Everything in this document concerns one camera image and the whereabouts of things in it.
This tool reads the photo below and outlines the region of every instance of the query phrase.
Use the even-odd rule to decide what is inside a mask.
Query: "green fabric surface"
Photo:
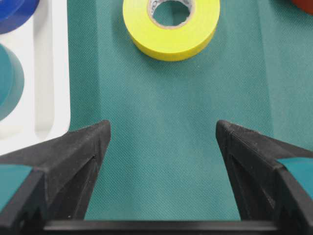
[[[0,212],[31,172],[25,165],[0,164]]]
[[[278,161],[288,169],[302,188],[313,199],[313,159],[288,158]]]
[[[313,149],[313,16],[289,1],[222,0],[210,45],[175,63],[133,45],[122,0],[69,0],[68,24],[70,128],[112,124],[86,219],[239,219],[219,119]]]

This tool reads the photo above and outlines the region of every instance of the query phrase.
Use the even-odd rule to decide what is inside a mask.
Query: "red tape roll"
[[[292,2],[305,12],[313,15],[313,0],[292,0]]]

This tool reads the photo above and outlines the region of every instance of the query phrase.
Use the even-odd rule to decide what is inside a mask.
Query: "black plastic part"
[[[281,235],[274,222],[264,221],[50,221],[34,235],[190,234]]]
[[[32,171],[9,203],[2,209],[0,234],[18,234],[24,224],[31,220],[41,223],[46,215],[44,174]]]
[[[0,227],[18,231],[21,213],[33,227],[42,227],[41,221],[48,219],[83,219],[110,139],[110,123],[103,121],[1,156],[0,164],[33,170],[0,212]],[[39,219],[32,216],[37,208]]]
[[[216,137],[243,220],[276,220],[286,232],[312,234],[313,201],[277,159],[311,151],[219,121]]]

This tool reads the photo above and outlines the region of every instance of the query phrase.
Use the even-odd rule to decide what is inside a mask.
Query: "white tray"
[[[67,132],[70,123],[67,1],[40,0],[18,29],[0,34],[20,60],[24,91],[12,113],[0,121],[0,155]]]

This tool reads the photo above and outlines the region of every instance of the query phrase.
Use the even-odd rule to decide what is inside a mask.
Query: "yellow tape roll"
[[[155,9],[168,0],[124,0],[125,25],[135,45],[152,58],[180,61],[202,51],[214,36],[220,0],[178,0],[190,16],[178,26],[162,26],[153,18]]]

